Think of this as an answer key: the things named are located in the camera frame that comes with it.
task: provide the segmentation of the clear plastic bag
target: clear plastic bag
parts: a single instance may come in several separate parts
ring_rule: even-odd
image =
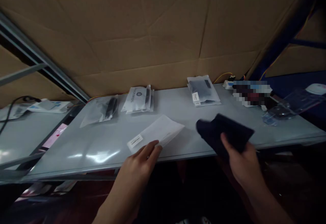
[[[153,112],[153,111],[154,111],[154,89],[152,89],[151,92],[150,92],[150,106],[149,106],[149,109],[127,111],[126,114],[133,114],[133,113],[139,113],[139,112]]]
[[[128,114],[137,111],[145,112],[150,109],[151,89],[150,85],[145,87],[132,87],[129,90],[126,101],[122,107],[122,111]]]
[[[221,104],[220,98],[208,75],[188,77],[187,80],[189,82],[187,86],[196,107]]]
[[[118,108],[118,95],[92,99],[86,106],[88,107],[88,113],[81,122],[80,128],[110,120]]]
[[[164,147],[178,135],[183,128],[184,125],[171,120],[166,115],[162,115],[149,127],[130,140],[127,145],[132,153],[137,152],[142,146],[154,140],[158,140],[159,145]]]

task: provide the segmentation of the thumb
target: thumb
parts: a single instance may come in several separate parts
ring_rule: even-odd
[[[221,133],[221,141],[227,150],[229,156],[239,155],[240,153],[228,142],[227,136],[224,132]]]

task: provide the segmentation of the white envelope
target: white envelope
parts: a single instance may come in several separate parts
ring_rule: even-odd
[[[130,140],[127,145],[132,153],[137,152],[142,146],[154,140],[159,140],[159,145],[164,147],[178,135],[183,128],[184,125],[176,123],[166,115],[162,115],[149,127]]]

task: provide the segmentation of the right hand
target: right hand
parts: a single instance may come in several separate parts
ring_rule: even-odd
[[[230,157],[230,167],[234,178],[245,191],[257,191],[266,187],[260,171],[255,147],[247,142],[245,150],[239,153],[229,142],[225,133],[221,141]]]

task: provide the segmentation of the pink item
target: pink item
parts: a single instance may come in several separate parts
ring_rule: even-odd
[[[58,137],[65,131],[68,126],[66,124],[61,124],[58,129],[49,137],[49,139],[43,144],[43,147],[50,148]]]

